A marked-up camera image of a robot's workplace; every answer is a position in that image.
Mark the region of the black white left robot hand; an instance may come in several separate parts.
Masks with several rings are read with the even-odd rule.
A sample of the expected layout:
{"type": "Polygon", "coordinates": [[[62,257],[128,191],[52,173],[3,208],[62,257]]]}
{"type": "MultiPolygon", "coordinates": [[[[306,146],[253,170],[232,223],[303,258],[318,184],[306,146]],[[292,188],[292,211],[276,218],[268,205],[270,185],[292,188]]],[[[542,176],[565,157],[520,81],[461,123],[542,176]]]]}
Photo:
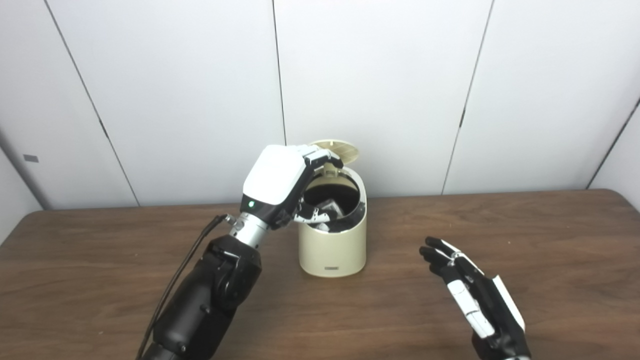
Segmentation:
{"type": "Polygon", "coordinates": [[[334,209],[304,202],[304,193],[325,164],[342,169],[343,160],[317,145],[268,145],[244,181],[240,212],[263,221],[270,230],[290,222],[318,224],[338,219],[334,209]]]}

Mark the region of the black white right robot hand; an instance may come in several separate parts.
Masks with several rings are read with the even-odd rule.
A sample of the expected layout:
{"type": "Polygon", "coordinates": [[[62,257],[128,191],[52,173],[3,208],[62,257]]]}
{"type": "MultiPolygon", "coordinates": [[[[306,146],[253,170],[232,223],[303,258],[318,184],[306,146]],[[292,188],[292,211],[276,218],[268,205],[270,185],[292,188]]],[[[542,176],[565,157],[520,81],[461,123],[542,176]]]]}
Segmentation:
{"type": "Polygon", "coordinates": [[[489,277],[446,240],[428,236],[419,253],[445,283],[471,326],[471,344],[480,360],[531,360],[526,324],[501,276],[489,277]]]}

